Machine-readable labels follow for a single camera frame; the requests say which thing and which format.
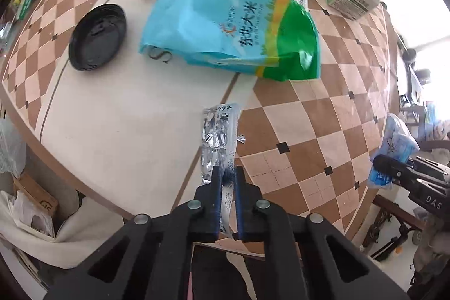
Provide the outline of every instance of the white cloth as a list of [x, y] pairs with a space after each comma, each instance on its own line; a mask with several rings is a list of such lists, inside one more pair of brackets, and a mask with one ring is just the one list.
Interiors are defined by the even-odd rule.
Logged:
[[16, 225], [8, 206], [10, 197], [0, 191], [0, 233], [22, 251], [63, 269], [80, 264], [123, 226], [122, 216], [85, 197], [82, 207], [51, 238], [20, 222]]
[[414, 268], [424, 283], [442, 272], [450, 258], [450, 233], [443, 232], [444, 222], [428, 215], [422, 239], [414, 254]]

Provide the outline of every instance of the black plastic lid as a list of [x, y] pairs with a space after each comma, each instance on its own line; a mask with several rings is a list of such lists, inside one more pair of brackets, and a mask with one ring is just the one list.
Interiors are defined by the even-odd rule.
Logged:
[[69, 43], [69, 60], [78, 70], [91, 70], [110, 61], [127, 31], [123, 9], [103, 4], [91, 10], [75, 27]]

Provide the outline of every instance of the checkered tablecloth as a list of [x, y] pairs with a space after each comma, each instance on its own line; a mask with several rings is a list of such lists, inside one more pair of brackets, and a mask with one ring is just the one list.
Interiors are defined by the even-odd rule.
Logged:
[[[259, 79], [238, 123], [236, 165], [288, 213], [321, 213], [345, 232], [367, 187], [389, 103], [388, 38], [379, 6], [358, 21], [308, 0], [320, 33], [321, 78]], [[236, 230], [234, 207], [230, 226]], [[262, 243], [217, 245], [263, 253]]]
[[41, 0], [12, 50], [2, 81], [33, 129], [57, 63], [73, 29], [97, 0]]
[[[32, 129], [71, 33], [96, 1], [42, 0], [26, 22], [2, 81]], [[246, 143], [238, 143], [236, 164], [264, 198], [291, 214], [319, 212], [345, 232], [381, 141], [395, 70], [381, 6], [351, 21], [326, 0], [308, 4], [320, 33], [321, 78], [256, 82], [238, 124]], [[261, 252], [261, 245], [228, 238], [218, 245]]]

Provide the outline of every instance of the small foil piece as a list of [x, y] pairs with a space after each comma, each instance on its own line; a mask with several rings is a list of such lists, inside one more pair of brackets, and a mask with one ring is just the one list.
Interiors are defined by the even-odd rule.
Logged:
[[229, 237], [232, 237], [229, 221], [233, 201], [233, 174], [240, 112], [241, 108], [236, 103], [217, 105], [203, 110], [200, 157], [202, 183], [211, 183], [212, 169], [215, 165], [219, 166], [223, 181], [220, 231]]

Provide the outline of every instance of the blue plastic bag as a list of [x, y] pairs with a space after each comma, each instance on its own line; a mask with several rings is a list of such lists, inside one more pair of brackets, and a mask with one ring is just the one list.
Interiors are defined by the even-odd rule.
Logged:
[[274, 80], [320, 76], [316, 26], [293, 0], [157, 0], [139, 52], [148, 48]]
[[[373, 162], [378, 154], [384, 154], [399, 162], [406, 163], [409, 156], [418, 151], [419, 145], [404, 122], [394, 114], [388, 114], [381, 147], [370, 157], [370, 160]], [[372, 167], [368, 176], [368, 186], [371, 188], [390, 188], [392, 178]]]

